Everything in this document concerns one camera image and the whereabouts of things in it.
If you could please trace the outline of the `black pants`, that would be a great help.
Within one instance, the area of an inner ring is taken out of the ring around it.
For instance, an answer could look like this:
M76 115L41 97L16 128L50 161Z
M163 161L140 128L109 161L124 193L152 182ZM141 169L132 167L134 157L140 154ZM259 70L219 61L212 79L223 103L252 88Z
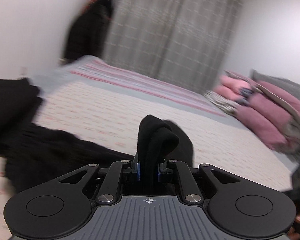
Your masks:
M40 89L26 78L0 79L0 176L9 194L19 193L82 166L133 160L94 142L33 123L43 100ZM174 122L145 116L138 131L137 155L143 164L177 160L193 164L193 143Z

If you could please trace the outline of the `cherry print bed sheet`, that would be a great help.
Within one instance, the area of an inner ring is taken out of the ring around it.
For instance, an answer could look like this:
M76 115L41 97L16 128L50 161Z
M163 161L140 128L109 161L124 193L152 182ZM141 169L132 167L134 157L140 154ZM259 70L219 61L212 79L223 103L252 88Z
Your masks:
M43 100L34 124L134 157L152 115L187 134L193 164L166 160L158 182L157 163L139 160L140 181L133 160L91 163L13 194L0 176L0 239L288 239L289 170L200 95L92 56L26 79Z

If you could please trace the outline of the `striped folded cloth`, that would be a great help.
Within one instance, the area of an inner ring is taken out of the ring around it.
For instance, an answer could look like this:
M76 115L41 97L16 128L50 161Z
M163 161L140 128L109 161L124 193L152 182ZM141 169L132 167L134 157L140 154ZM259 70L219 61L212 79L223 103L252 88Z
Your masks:
M204 95L207 100L209 100L212 104L214 104L216 107L218 107L220 110L222 110L224 113L235 116L238 103L226 99L225 97L209 90Z

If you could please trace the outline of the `pink folded blanket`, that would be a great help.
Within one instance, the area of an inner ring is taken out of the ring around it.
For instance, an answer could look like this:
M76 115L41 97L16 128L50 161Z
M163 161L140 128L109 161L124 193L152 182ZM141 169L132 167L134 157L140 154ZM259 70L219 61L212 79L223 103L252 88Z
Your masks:
M244 104L244 101L254 93L252 86L247 83L247 81L235 79L226 75L219 78L219 85L217 85L213 91L218 95L239 104Z

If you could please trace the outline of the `mauve grey folded comforter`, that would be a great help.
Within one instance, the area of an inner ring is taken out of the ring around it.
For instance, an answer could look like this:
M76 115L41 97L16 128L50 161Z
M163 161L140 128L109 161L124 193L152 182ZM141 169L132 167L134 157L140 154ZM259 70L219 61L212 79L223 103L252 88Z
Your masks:
M284 154L300 150L300 124L288 111L260 93L250 96L248 102L237 106L237 120L271 150Z

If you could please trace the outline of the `black hanging garment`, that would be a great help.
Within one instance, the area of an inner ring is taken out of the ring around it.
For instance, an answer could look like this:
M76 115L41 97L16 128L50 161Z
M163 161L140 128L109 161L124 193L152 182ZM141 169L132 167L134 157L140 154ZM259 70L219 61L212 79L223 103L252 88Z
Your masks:
M95 0L74 21L68 33L63 59L73 62L85 55L102 57L113 0Z

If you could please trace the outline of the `grey patterned curtain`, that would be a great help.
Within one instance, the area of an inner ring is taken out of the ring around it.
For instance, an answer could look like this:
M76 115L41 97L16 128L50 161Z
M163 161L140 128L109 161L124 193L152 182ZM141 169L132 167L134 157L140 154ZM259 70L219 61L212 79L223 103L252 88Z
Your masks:
M102 58L203 94L217 79L240 0L113 0Z

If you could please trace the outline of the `mauve velvet pillow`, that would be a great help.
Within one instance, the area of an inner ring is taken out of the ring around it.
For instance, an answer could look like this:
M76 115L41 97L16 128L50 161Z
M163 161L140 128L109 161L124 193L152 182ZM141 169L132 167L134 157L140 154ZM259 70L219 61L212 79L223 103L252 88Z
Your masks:
M272 101L287 110L296 120L300 120L300 100L287 91L266 81L255 83L255 87Z

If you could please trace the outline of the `grey quilted pillow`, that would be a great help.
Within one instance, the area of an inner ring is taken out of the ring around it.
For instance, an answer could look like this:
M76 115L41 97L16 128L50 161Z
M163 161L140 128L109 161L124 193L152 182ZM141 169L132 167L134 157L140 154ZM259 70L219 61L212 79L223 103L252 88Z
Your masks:
M280 87L283 90L286 90L287 92L295 96L296 98L300 99L300 84L294 83L289 79L264 75L257 72L254 69L251 72L251 78L254 81L265 81L271 83L272 85Z

